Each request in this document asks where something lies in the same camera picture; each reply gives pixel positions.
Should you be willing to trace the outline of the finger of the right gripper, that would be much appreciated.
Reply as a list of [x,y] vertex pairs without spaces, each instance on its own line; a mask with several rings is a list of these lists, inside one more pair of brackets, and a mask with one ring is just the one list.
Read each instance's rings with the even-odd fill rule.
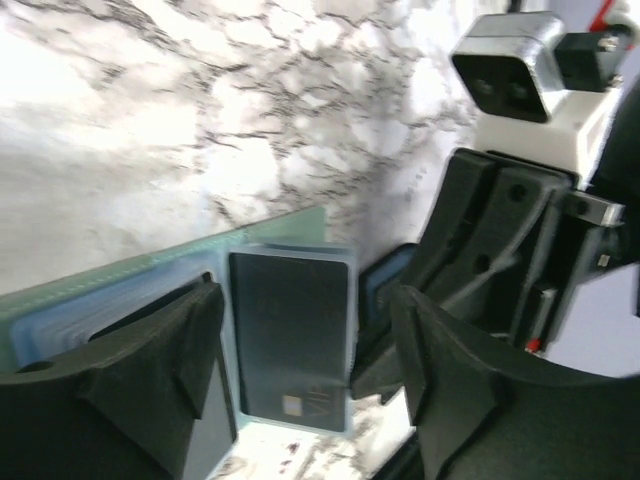
[[488,200],[497,163],[487,154],[458,149],[450,158],[430,219],[408,265],[375,297],[380,320],[358,336],[352,371],[352,397],[390,398],[402,386],[402,374],[391,328],[390,296],[399,285],[421,290],[468,241]]
[[510,335],[539,277],[569,176],[497,163],[488,200],[461,253],[449,261],[449,312],[479,328]]

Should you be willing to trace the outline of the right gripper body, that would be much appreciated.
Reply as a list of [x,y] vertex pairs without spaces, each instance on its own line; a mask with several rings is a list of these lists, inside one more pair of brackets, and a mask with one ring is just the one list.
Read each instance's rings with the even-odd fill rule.
[[598,174],[568,212],[534,284],[519,324],[519,347],[542,353],[560,331],[576,289],[639,261],[639,182]]

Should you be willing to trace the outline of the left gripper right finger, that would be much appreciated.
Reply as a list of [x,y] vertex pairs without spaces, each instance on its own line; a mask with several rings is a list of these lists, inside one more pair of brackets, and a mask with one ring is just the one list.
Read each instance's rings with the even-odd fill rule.
[[428,479],[635,479],[639,380],[548,362],[417,290],[390,301]]

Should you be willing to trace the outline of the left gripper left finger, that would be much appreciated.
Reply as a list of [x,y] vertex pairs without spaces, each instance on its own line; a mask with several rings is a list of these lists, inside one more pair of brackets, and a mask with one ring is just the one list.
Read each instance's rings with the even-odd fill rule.
[[1,378],[5,479],[204,479],[237,438],[211,281]]

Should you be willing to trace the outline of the green card holder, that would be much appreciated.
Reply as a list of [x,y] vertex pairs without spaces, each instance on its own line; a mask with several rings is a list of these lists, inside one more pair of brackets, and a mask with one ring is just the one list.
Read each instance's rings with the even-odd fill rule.
[[180,469],[239,419],[351,430],[355,256],[304,211],[1,300],[1,429]]

